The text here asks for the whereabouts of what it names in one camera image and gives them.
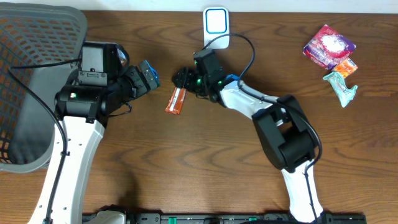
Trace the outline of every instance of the chair backrest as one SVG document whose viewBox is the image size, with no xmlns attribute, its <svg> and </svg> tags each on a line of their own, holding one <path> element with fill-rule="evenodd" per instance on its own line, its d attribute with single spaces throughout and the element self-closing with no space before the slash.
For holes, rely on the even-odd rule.
<svg viewBox="0 0 398 224">
<path fill-rule="evenodd" d="M 0 170 L 30 172 L 46 165 L 54 123 L 7 74 L 13 65 L 38 65 L 78 58 L 87 20 L 72 7 L 0 2 Z M 71 65 L 14 70 L 54 110 L 54 97 Z"/>
</svg>

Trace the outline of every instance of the orange candy wrapper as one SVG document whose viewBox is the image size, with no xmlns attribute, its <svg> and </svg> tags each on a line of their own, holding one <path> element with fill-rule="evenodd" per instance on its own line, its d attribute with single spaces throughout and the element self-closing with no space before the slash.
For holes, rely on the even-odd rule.
<svg viewBox="0 0 398 224">
<path fill-rule="evenodd" d="M 341 62 L 339 65 L 336 65 L 333 68 L 334 72 L 339 72 L 343 78 L 346 78 L 351 73 L 355 72 L 358 69 L 358 66 L 349 58 Z"/>
<path fill-rule="evenodd" d="M 180 114 L 182 110 L 182 105 L 184 104 L 185 95 L 187 90 L 184 88 L 174 88 L 173 95 L 166 107 L 166 113 L 170 114 Z"/>
</svg>

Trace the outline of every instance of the wood grain surface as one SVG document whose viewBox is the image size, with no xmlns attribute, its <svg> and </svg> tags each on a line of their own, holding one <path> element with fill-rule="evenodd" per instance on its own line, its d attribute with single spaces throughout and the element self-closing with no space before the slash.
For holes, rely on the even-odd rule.
<svg viewBox="0 0 398 224">
<path fill-rule="evenodd" d="M 192 53 L 203 47 L 202 13 L 85 15 L 88 40 L 123 45 L 132 63 L 147 59 L 161 87 L 133 101 L 131 114 L 109 121 L 84 212 L 110 204 L 164 213 L 289 209 L 282 175 L 267 160 L 249 119 L 192 94 L 181 115 L 164 112 L 174 90 L 171 76 L 193 66 Z M 322 80 L 327 71 L 302 54 L 324 24 L 357 46 L 351 58 L 359 69 L 346 83 L 359 88 L 346 108 Z M 295 95 L 319 133 L 324 150 L 315 180 L 323 207 L 364 213 L 369 224 L 397 223 L 398 15 L 234 12 L 230 26 L 256 48 L 246 83 L 268 95 Z M 217 54 L 227 71 L 240 73 L 251 49 L 232 37 Z M 0 172 L 0 223 L 29 220 L 45 175 Z"/>
</svg>

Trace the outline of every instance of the white device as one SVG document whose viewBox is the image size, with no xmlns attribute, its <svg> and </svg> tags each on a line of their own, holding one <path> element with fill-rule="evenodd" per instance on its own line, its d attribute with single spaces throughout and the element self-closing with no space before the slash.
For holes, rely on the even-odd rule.
<svg viewBox="0 0 398 224">
<path fill-rule="evenodd" d="M 203 11 L 203 33 L 205 45 L 214 38 L 229 34 L 229 15 L 224 7 L 208 7 Z M 211 49 L 225 49 L 229 45 L 229 37 L 222 37 L 210 44 Z"/>
</svg>

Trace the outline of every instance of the black cable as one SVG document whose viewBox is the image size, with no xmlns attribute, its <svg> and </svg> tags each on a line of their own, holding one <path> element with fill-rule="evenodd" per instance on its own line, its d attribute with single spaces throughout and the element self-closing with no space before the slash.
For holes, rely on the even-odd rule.
<svg viewBox="0 0 398 224">
<path fill-rule="evenodd" d="M 129 110 L 128 110 L 128 111 L 123 112 L 123 113 L 121 113 L 121 114 L 110 115 L 109 117 L 110 117 L 110 118 L 114 118 L 114 117 L 116 117 L 116 116 L 121 116 L 121 115 L 125 115 L 125 114 L 131 113 L 131 111 L 132 111 L 132 106 L 131 106 L 131 104 L 130 104 L 129 102 L 124 102 L 123 104 L 129 107 Z"/>
<path fill-rule="evenodd" d="M 72 59 L 72 60 L 67 60 L 67 61 L 64 61 L 64 62 L 56 62 L 56 63 L 43 64 L 43 65 L 13 66 L 13 67 L 11 67 L 11 68 L 13 68 L 13 69 L 45 68 L 45 67 L 53 67 L 53 66 L 59 66 L 59 65 L 66 65 L 66 64 L 69 64 L 69 63 L 73 63 L 73 62 L 81 62 L 81 58 Z"/>
<path fill-rule="evenodd" d="M 61 152 L 61 159 L 60 159 L 60 163 L 58 166 L 58 170 L 57 170 L 57 174 L 55 176 L 54 179 L 54 184 L 53 187 L 51 189 L 51 194 L 50 194 L 50 198 L 49 198 L 49 204 L 47 205 L 47 211 L 46 211 L 46 215 L 45 218 L 43 220 L 43 223 L 51 223 L 51 213 L 52 213 L 52 205 L 53 205 L 53 201 L 55 198 L 55 193 L 57 191 L 57 187 L 58 187 L 58 183 L 60 180 L 60 176 L 61 176 L 61 172 L 62 172 L 62 168 L 63 168 L 63 164 L 65 163 L 65 158 L 67 156 L 67 149 L 68 149 L 68 141 L 67 141 L 67 136 L 65 134 L 65 132 L 63 131 L 63 128 L 59 122 L 59 120 L 57 119 L 56 115 L 54 114 L 54 112 L 49 108 L 49 106 L 47 106 L 44 101 L 42 99 L 40 99 L 40 97 L 38 97 L 29 87 L 25 86 L 17 77 L 15 77 L 15 75 L 10 71 L 10 69 L 28 69 L 28 68 L 44 68 L 44 67 L 52 67 L 52 66 L 58 66 L 58 65 L 65 65 L 68 63 L 73 63 L 73 62 L 79 62 L 81 61 L 80 58 L 78 59 L 73 59 L 73 60 L 69 60 L 69 61 L 64 61 L 64 62 L 57 62 L 57 63 L 50 63 L 50 64 L 44 64 L 44 65 L 27 65 L 27 66 L 13 66 L 11 68 L 8 69 L 8 75 L 17 83 L 19 84 L 23 89 L 26 90 L 26 92 L 28 92 L 33 99 L 35 99 L 41 106 L 43 106 L 44 110 L 50 115 L 50 117 L 53 119 L 55 125 L 57 126 L 58 130 L 60 131 L 61 134 L 61 138 L 62 138 L 62 152 Z"/>
<path fill-rule="evenodd" d="M 249 64 L 246 66 L 246 68 L 243 70 L 243 72 L 241 73 L 241 75 L 239 76 L 239 80 L 243 78 L 243 76 L 246 74 L 246 72 L 249 70 L 249 68 L 251 67 L 251 65 L 253 64 L 254 58 L 256 57 L 256 51 L 254 50 L 254 46 L 252 44 L 252 42 L 245 36 L 241 35 L 241 34 L 223 34 L 223 35 L 219 35 L 218 37 L 214 38 L 213 40 L 211 40 L 210 42 L 208 42 L 204 48 L 202 48 L 202 50 L 205 50 L 211 43 L 213 43 L 215 40 L 222 38 L 222 37 L 227 37 L 227 36 L 235 36 L 235 37 L 240 37 L 245 39 L 249 44 L 250 47 L 252 49 L 252 56 L 251 56 L 251 60 L 249 62 Z"/>
<path fill-rule="evenodd" d="M 301 112 L 299 112 L 298 110 L 296 110 L 295 108 L 291 108 L 291 107 L 289 107 L 289 106 L 286 106 L 286 105 L 284 105 L 284 104 L 282 104 L 282 103 L 278 103 L 278 102 L 273 101 L 273 100 L 267 100 L 267 99 L 264 98 L 265 96 L 258 97 L 257 95 L 254 95 L 254 94 L 252 94 L 252 93 L 246 91 L 244 88 L 242 88 L 241 80 L 243 79 L 243 77 L 244 77 L 244 75 L 246 74 L 246 72 L 249 70 L 250 66 L 253 64 L 254 58 L 255 58 L 255 56 L 256 56 L 256 51 L 254 50 L 254 46 L 253 46 L 252 42 L 251 42 L 247 37 L 245 37 L 245 36 L 243 36 L 243 35 L 241 35 L 241 34 L 224 34 L 224 35 L 220 35 L 220 36 L 214 38 L 213 40 L 211 40 L 210 42 L 208 42 L 208 43 L 204 46 L 204 48 L 202 48 L 202 50 L 206 49 L 206 48 L 207 48 L 211 43 L 213 43 L 215 40 L 217 40 L 217 39 L 219 39 L 219 38 L 222 38 L 222 37 L 226 37 L 226 36 L 236 36 L 236 37 L 243 38 L 244 40 L 246 40 L 246 41 L 250 44 L 250 46 L 251 46 L 251 48 L 252 48 L 252 58 L 251 58 L 249 64 L 247 65 L 247 67 L 243 70 L 243 72 L 241 73 L 241 75 L 240 75 L 239 78 L 238 78 L 238 89 L 239 89 L 239 90 L 242 90 L 244 93 L 246 93 L 246 94 L 248 94 L 249 96 L 252 96 L 252 97 L 254 97 L 254 98 L 258 99 L 258 100 L 261 100 L 261 101 L 266 102 L 266 103 L 270 103 L 270 104 L 272 104 L 272 105 L 277 105 L 279 108 L 283 108 L 283 109 L 285 109 L 286 111 L 291 111 L 291 112 L 295 113 L 295 114 L 305 123 L 305 125 L 310 129 L 310 132 L 311 132 L 310 135 L 312 136 L 312 138 L 313 138 L 313 139 L 317 142 L 317 144 L 318 144 L 318 156 L 317 156 L 308 166 L 305 167 L 304 174 L 303 174 L 303 175 L 305 176 L 305 180 L 306 180 L 306 182 L 307 182 L 307 188 L 308 188 L 308 194 L 309 194 L 309 197 L 310 197 L 310 205 L 311 205 L 311 208 L 312 208 L 312 212 L 313 212 L 313 215 L 314 215 L 314 217 L 315 217 L 315 220 L 317 220 L 318 217 L 317 217 L 317 213 L 316 213 L 316 211 L 315 211 L 315 207 L 314 207 L 314 205 L 313 205 L 313 199 L 312 199 L 312 194 L 311 194 L 310 181 L 309 181 L 309 179 L 308 179 L 308 170 L 309 170 L 309 168 L 311 168 L 311 166 L 314 166 L 314 165 L 319 161 L 319 159 L 320 159 L 321 156 L 322 156 L 322 144 L 321 144 L 321 140 L 320 140 L 320 138 L 319 138 L 319 135 L 318 135 L 318 133 L 315 131 L 315 129 L 313 128 L 313 126 L 307 121 L 307 119 L 305 118 L 305 116 L 304 116 Z"/>
</svg>

